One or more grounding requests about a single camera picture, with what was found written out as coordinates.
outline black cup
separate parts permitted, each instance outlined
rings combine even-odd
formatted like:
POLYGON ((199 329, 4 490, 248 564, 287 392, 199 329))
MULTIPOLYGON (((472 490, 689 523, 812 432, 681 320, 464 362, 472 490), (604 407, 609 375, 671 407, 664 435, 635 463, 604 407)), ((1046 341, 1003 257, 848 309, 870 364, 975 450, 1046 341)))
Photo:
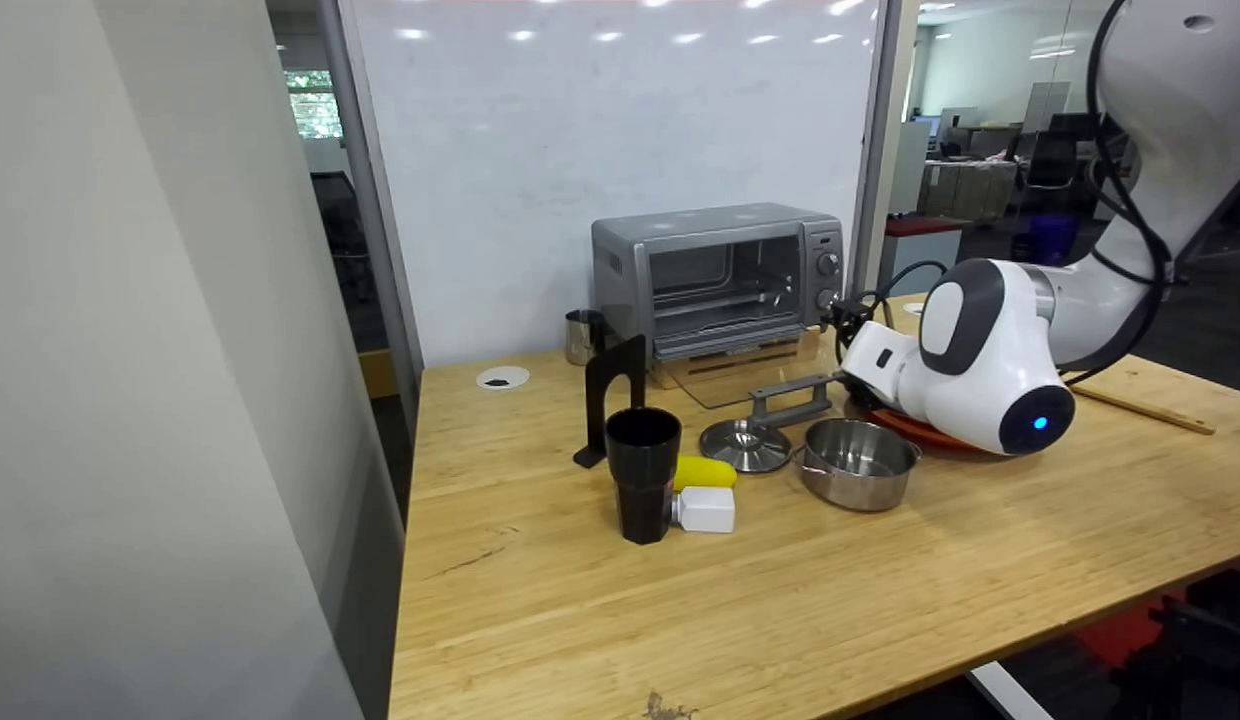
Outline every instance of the black cup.
POLYGON ((661 407, 627 407, 609 422, 609 463, 622 505, 622 537, 657 543, 670 527, 670 479, 677 467, 681 422, 661 407))

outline stainless steel bowl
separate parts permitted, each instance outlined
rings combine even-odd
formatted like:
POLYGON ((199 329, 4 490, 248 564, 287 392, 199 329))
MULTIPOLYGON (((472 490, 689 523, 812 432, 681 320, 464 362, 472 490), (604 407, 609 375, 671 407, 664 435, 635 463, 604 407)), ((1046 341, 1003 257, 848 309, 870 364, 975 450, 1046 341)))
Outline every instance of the stainless steel bowl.
POLYGON ((807 427, 799 476, 807 492, 851 513, 888 513, 906 499, 915 454, 906 435, 864 422, 807 427))

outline wooden table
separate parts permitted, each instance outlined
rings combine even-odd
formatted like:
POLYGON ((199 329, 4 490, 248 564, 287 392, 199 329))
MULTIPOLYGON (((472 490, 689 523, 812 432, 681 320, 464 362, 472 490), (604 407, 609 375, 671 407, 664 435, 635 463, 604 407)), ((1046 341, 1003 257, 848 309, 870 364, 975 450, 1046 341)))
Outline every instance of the wooden table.
MULTIPOLYGON (((1042 457, 925 454, 896 513, 785 467, 739 479, 735 537, 650 548, 622 541, 609 467, 573 463, 581 374, 512 364, 515 392, 423 374, 392 717, 848 717, 1240 561, 1240 392, 1149 362, 1092 384, 1215 435, 1079 402, 1042 457)), ((650 406, 686 454, 748 412, 677 384, 650 406)))

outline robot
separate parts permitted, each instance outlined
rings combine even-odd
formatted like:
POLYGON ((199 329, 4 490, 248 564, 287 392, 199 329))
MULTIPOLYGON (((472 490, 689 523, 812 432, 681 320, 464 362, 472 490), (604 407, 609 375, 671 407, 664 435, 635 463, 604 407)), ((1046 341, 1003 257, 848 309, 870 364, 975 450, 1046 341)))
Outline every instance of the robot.
POLYGON ((1114 0, 1089 106, 1139 154, 1115 221, 1067 270, 958 266, 920 334, 870 320, 846 374, 888 407, 994 457, 1057 444, 1072 423, 1061 374, 1092 375, 1153 325, 1178 257, 1240 185, 1240 0, 1114 0))

